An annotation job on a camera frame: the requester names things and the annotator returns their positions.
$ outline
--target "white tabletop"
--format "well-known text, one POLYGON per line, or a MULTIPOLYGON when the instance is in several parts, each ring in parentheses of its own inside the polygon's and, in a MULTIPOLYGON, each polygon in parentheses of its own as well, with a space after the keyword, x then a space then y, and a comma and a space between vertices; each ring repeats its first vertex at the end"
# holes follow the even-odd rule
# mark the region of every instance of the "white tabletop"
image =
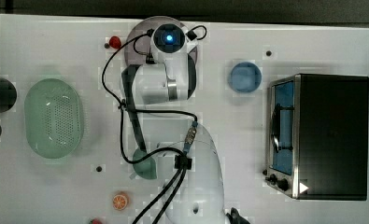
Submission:
MULTIPOLYGON (((0 114, 0 223, 130 223, 158 193, 156 181, 131 180, 119 149, 120 112, 101 86, 100 74, 112 35, 123 40, 137 20, 0 15, 0 76, 18 90, 14 107, 0 114), (38 80, 60 74, 84 105, 85 134, 68 157, 40 158, 27 144, 23 102, 38 80), (97 165, 105 169, 94 171, 97 165), (132 203, 124 212, 111 206, 126 190, 132 203)), ((193 27, 199 22, 185 22, 193 27)), ((266 86, 296 73, 369 76, 369 29, 203 23, 198 86, 178 107, 195 112, 212 134, 221 161, 225 206, 239 209, 256 224, 369 223, 365 202, 294 201, 266 186, 266 86), (273 55, 266 57, 271 50, 273 55), (233 92, 227 76, 242 61, 259 65, 261 87, 233 92)), ((119 92, 122 53, 108 68, 108 85, 119 92)), ((161 206, 147 213, 150 223, 161 206)))

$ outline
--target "black toaster oven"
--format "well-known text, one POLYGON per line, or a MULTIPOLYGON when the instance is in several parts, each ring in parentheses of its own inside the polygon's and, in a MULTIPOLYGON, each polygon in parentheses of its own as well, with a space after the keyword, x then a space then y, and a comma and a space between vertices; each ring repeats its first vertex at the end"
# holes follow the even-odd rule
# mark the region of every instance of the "black toaster oven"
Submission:
POLYGON ((368 77, 298 74, 269 89, 269 186, 294 199, 366 200, 368 77))

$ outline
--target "blue bowl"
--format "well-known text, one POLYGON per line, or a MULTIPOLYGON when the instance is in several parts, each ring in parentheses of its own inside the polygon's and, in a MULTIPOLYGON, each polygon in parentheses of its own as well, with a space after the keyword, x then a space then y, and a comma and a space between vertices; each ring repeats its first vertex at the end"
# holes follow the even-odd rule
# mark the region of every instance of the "blue bowl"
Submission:
POLYGON ((240 93, 249 93, 257 90, 261 80, 261 71, 254 63, 237 64, 228 78, 231 88, 240 93))

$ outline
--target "green mesh basket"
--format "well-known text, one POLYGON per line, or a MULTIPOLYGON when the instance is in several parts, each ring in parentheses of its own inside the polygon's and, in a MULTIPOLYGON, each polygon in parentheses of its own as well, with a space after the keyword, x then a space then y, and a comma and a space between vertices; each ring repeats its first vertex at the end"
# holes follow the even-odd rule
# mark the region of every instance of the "green mesh basket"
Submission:
POLYGON ((27 141, 47 159, 68 155, 83 133, 83 109, 76 91, 65 82, 49 78, 37 82, 24 101, 27 141))

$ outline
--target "orange object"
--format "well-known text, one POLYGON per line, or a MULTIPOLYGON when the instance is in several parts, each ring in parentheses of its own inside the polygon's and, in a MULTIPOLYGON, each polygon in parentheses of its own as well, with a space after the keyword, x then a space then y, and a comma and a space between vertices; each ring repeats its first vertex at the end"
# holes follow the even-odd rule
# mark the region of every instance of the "orange object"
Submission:
POLYGON ((129 197, 124 192, 118 193, 117 195, 114 196, 114 199, 112 200, 112 204, 114 208, 119 211, 125 209, 128 203, 129 203, 129 197))

